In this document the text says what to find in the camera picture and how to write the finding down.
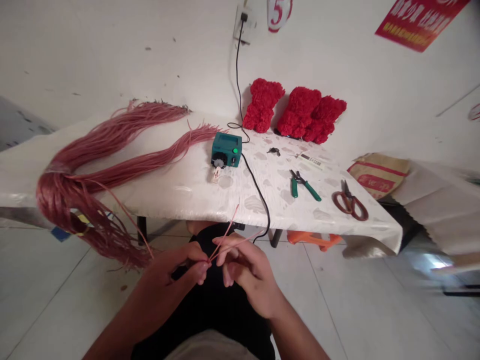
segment wall outlet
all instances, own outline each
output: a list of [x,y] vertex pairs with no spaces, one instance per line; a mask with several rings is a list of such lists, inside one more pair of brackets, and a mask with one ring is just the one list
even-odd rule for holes
[[248,15],[248,19],[243,23],[243,30],[241,32],[241,41],[250,45],[252,38],[257,28],[257,20],[254,17],[253,11],[247,7],[238,5],[236,8],[235,27],[233,28],[233,38],[238,40],[240,36],[240,28],[242,26],[242,13]]

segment scissors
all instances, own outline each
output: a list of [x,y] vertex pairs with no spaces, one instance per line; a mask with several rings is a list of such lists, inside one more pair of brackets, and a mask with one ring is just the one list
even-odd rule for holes
[[[339,197],[342,198],[342,206],[339,202]],[[369,212],[367,208],[358,200],[349,190],[349,186],[345,180],[341,181],[341,191],[334,192],[331,196],[336,207],[345,214],[351,214],[358,221],[365,221],[369,219]],[[356,207],[360,209],[360,215],[357,213]]]

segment white tablecloth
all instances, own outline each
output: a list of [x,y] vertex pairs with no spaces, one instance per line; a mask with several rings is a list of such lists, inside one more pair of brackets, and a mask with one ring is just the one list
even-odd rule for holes
[[[227,123],[234,121],[193,112],[174,123],[149,128],[121,151],[93,161],[77,173],[105,169],[123,160],[165,149],[188,131],[187,119],[192,128],[204,121],[227,129]],[[1,152],[0,207],[35,207],[37,180],[54,154],[99,122],[98,119],[86,120],[50,135],[36,136]],[[265,134],[247,131],[251,142],[243,144],[243,153],[270,209],[272,229],[369,237],[365,241],[353,241],[344,253],[347,257],[378,257],[398,252],[402,238],[400,225],[346,171],[338,167],[322,146],[280,137],[271,130]],[[229,129],[229,133],[242,135],[239,129]],[[281,156],[267,153],[271,147],[279,148]],[[267,216],[264,206],[243,159],[238,168],[224,169],[219,183],[213,184],[210,182],[213,171],[211,149],[212,141],[197,144],[180,162],[116,187],[114,192],[129,212],[138,216],[226,222],[231,219],[235,206],[240,204],[235,221],[265,227]],[[323,159],[324,170],[305,165],[294,156],[301,152]],[[299,170],[322,201],[315,201],[303,185],[298,186],[298,198],[293,198],[289,169]],[[331,195],[341,189],[342,179],[347,180],[351,192],[368,209],[369,220],[357,221],[333,204]],[[114,212],[121,211],[108,193],[100,193],[98,198]]]
[[410,174],[392,197],[454,262],[465,265],[468,257],[472,266],[466,270],[472,270],[480,269],[480,186],[466,181],[468,175],[480,179],[480,173],[471,170],[411,160]]

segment black wire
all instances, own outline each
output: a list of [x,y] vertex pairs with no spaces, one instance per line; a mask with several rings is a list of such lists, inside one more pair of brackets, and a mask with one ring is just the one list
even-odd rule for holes
[[255,244],[255,240],[257,240],[258,238],[264,237],[265,235],[267,235],[267,233],[270,230],[270,211],[269,211],[269,207],[267,206],[267,202],[265,201],[264,196],[262,195],[262,192],[260,191],[260,188],[257,184],[257,180],[255,180],[254,173],[250,169],[249,163],[247,162],[247,158],[245,157],[245,154],[243,152],[241,153],[241,156],[243,157],[243,160],[245,161],[246,168],[248,169],[248,171],[251,174],[251,178],[253,179],[253,183],[255,184],[255,187],[258,191],[258,194],[260,195],[260,198],[263,201],[263,205],[265,205],[266,218],[267,218],[267,221],[268,221],[267,224],[266,224],[265,232],[261,235],[258,235],[256,238],[253,239],[253,243]]
[[240,117],[241,117],[241,125],[235,123],[235,122],[229,122],[227,126],[230,129],[241,129],[243,133],[246,135],[248,138],[247,141],[242,141],[242,144],[247,144],[250,142],[250,136],[245,132],[244,130],[244,116],[242,114],[242,93],[240,92],[240,86],[239,86],[239,51],[240,51],[240,43],[241,43],[241,38],[242,38],[242,31],[244,29],[244,22],[242,20],[241,26],[240,26],[240,35],[238,36],[238,46],[236,47],[236,61],[235,61],[235,72],[236,72],[236,88],[238,89],[238,97],[240,98]]
[[[243,133],[246,135],[248,138],[247,141],[242,141],[242,144],[247,144],[250,142],[250,136],[245,132],[243,124],[244,124],[244,116],[242,114],[242,93],[240,92],[240,86],[239,86],[239,51],[240,51],[240,44],[241,44],[241,38],[242,38],[242,30],[244,29],[244,22],[242,20],[241,26],[240,26],[240,35],[238,36],[238,47],[236,48],[236,61],[235,61],[235,72],[236,72],[236,88],[238,89],[238,97],[240,98],[240,103],[239,103],[239,109],[240,109],[240,117],[241,117],[241,125],[235,123],[235,122],[229,122],[227,126],[230,129],[241,129]],[[256,190],[258,191],[258,194],[260,195],[261,201],[263,202],[263,205],[265,205],[265,210],[266,210],[266,218],[267,218],[267,225],[265,232],[261,235],[258,235],[253,239],[253,243],[255,244],[255,241],[258,238],[264,237],[265,235],[268,234],[270,230],[270,211],[269,207],[267,206],[267,202],[264,199],[264,196],[262,195],[262,192],[260,191],[260,188],[257,184],[257,180],[255,179],[254,173],[250,169],[249,163],[247,162],[247,158],[245,157],[245,154],[241,153],[241,156],[243,157],[243,160],[245,160],[245,165],[248,171],[250,172],[251,178],[253,179],[253,183],[255,184]]]

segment red foam bear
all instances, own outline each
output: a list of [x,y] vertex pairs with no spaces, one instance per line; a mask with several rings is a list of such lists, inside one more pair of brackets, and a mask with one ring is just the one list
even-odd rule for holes
[[322,144],[335,130],[335,121],[346,109],[347,103],[343,100],[322,97],[318,90],[296,87],[277,128],[283,136]]
[[246,109],[243,127],[266,133],[274,116],[274,106],[285,95],[279,82],[256,79],[250,86],[251,104]]

